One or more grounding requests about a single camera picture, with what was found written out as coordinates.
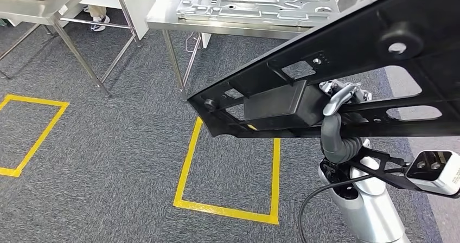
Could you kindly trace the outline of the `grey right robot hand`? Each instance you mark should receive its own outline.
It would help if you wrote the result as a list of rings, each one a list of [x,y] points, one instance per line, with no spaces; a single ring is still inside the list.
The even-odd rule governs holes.
[[[372,99],[372,94],[361,88],[360,83],[329,80],[319,84],[320,89],[330,95],[330,101],[323,109],[324,119],[321,126],[321,147],[325,158],[336,164],[352,159],[361,149],[360,137],[342,138],[342,123],[357,124],[367,120],[358,113],[339,114],[339,109],[347,103],[358,104]]]

